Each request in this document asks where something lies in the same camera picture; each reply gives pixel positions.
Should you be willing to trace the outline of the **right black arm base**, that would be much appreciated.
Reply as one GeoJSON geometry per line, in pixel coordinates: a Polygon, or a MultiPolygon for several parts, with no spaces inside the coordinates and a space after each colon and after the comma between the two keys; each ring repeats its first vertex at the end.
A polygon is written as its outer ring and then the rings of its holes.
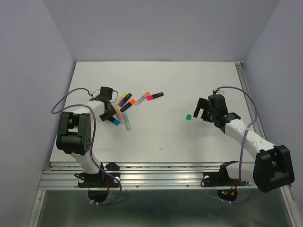
{"type": "Polygon", "coordinates": [[[244,186],[246,182],[240,181],[238,178],[232,179],[227,173],[227,167],[238,161],[224,162],[220,165],[218,171],[203,172],[203,178],[200,185],[205,187],[227,187],[226,189],[217,189],[217,194],[222,201],[231,204],[240,204],[236,202],[238,196],[238,186],[244,186]]]}

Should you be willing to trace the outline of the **black highlighter blue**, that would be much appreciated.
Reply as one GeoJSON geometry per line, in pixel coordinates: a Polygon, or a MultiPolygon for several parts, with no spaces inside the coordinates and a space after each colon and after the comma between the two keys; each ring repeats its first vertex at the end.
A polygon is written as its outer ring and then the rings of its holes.
{"type": "Polygon", "coordinates": [[[120,121],[114,117],[110,117],[108,120],[111,121],[116,126],[118,126],[120,124],[120,121]]]}

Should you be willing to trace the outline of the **green highlighter cap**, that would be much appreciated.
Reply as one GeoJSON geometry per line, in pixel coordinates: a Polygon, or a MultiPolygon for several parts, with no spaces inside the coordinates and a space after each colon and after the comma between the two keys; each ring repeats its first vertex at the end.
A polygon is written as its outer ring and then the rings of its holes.
{"type": "Polygon", "coordinates": [[[187,114],[187,115],[186,115],[186,120],[189,120],[189,121],[190,121],[191,119],[192,119],[192,115],[187,114]]]}

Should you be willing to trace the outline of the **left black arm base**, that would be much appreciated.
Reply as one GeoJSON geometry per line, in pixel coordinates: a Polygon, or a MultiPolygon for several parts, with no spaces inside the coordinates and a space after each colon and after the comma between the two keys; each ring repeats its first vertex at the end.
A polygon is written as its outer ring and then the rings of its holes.
{"type": "Polygon", "coordinates": [[[120,183],[120,167],[116,163],[109,163],[105,166],[106,170],[114,171],[108,173],[105,171],[103,164],[96,174],[79,173],[74,174],[78,179],[78,187],[88,189],[88,199],[91,204],[96,206],[105,206],[113,204],[118,200],[122,192],[120,183]],[[119,192],[113,198],[110,197],[110,189],[118,188],[119,192]]]}

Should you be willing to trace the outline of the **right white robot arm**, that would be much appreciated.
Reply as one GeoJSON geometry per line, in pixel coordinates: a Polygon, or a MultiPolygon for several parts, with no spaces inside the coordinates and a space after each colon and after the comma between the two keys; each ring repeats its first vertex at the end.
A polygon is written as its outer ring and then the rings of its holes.
{"type": "Polygon", "coordinates": [[[201,119],[213,123],[225,135],[233,138],[247,151],[254,163],[241,161],[224,162],[217,172],[204,172],[203,187],[230,186],[233,181],[239,184],[252,183],[262,192],[291,185],[294,170],[289,149],[268,142],[254,131],[248,129],[240,116],[228,112],[223,95],[210,95],[198,100],[193,117],[202,113],[201,119]]]}

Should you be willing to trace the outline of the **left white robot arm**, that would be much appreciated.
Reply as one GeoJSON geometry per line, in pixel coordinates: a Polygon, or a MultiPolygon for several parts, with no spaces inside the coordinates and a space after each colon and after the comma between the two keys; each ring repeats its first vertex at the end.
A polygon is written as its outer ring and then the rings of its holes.
{"type": "Polygon", "coordinates": [[[80,179],[89,176],[94,186],[101,186],[105,182],[103,164],[94,156],[92,148],[97,130],[97,117],[101,121],[109,121],[119,125],[120,121],[114,117],[116,110],[113,107],[113,93],[117,91],[110,87],[101,87],[98,91],[90,92],[80,87],[68,93],[84,90],[90,96],[86,104],[70,105],[62,110],[56,110],[59,104],[52,108],[52,114],[59,114],[59,123],[56,135],[56,147],[70,155],[82,168],[80,179]]]}

